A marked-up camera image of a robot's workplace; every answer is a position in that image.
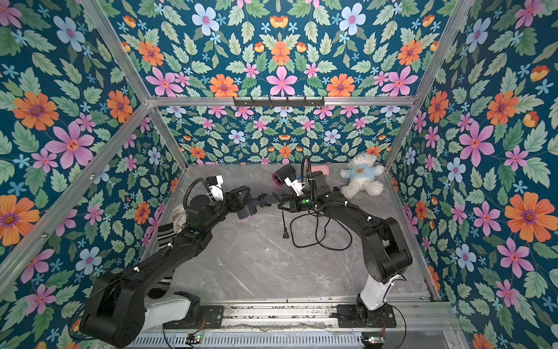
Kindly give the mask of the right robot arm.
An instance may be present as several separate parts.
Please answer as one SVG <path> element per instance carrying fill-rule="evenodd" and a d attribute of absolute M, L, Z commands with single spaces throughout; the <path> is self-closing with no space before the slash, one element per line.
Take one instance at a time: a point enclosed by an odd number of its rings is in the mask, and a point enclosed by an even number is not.
<path fill-rule="evenodd" d="M 360 237 L 363 261 L 369 277 L 357 297 L 362 310 L 380 311 L 389 291 L 413 263 L 411 251 L 400 224 L 394 218 L 382 219 L 350 202 L 340 189 L 330 188 L 322 172 L 314 172 L 304 184 L 290 165 L 272 175 L 278 186 L 288 186 L 289 212 L 309 210 L 335 220 Z"/>

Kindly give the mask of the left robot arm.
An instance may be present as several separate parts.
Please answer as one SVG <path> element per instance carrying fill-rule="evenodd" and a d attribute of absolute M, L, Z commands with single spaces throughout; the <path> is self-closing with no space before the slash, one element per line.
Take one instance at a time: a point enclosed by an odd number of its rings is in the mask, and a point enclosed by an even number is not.
<path fill-rule="evenodd" d="M 131 344 L 147 324 L 145 298 L 165 276 L 202 253 L 212 240 L 212 230 L 230 213 L 250 218 L 260 206 L 267 206 L 266 195 L 252 197 L 247 186 L 223 193 L 222 200 L 207 195 L 186 196 L 184 227 L 165 247 L 120 273 L 104 273 L 94 283 L 84 304 L 81 333 L 118 348 Z"/>

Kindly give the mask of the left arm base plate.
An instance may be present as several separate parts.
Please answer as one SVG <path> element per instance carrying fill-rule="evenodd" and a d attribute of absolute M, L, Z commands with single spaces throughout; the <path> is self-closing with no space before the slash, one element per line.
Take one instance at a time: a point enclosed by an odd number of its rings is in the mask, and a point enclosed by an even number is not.
<path fill-rule="evenodd" d="M 195 329 L 200 328 L 216 330 L 222 326 L 225 307 L 222 305 L 196 305 L 190 309 L 184 319 L 172 321 L 170 327 L 173 329 Z"/>

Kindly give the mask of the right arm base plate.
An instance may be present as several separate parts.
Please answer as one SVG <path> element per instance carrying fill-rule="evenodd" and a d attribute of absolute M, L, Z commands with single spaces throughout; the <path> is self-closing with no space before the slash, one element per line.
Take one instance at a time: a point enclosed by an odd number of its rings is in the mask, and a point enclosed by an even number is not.
<path fill-rule="evenodd" d="M 391 305 L 385 304 L 375 311 L 369 311 L 364 305 L 337 305 L 331 314 L 336 318 L 340 328 L 395 328 L 397 320 Z"/>

